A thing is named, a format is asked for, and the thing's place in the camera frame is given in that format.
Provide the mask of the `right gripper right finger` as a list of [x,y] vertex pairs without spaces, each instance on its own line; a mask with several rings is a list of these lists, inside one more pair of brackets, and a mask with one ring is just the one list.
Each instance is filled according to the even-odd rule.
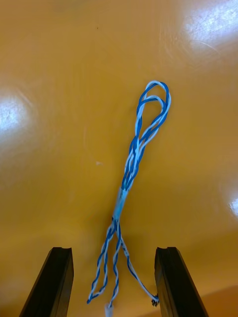
[[208,316],[177,248],[157,248],[154,268],[159,305],[163,317]]

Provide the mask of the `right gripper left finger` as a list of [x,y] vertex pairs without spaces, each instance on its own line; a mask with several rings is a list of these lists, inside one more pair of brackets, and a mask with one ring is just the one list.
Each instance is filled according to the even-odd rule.
[[20,316],[67,316],[73,278],[72,248],[53,247],[43,263]]

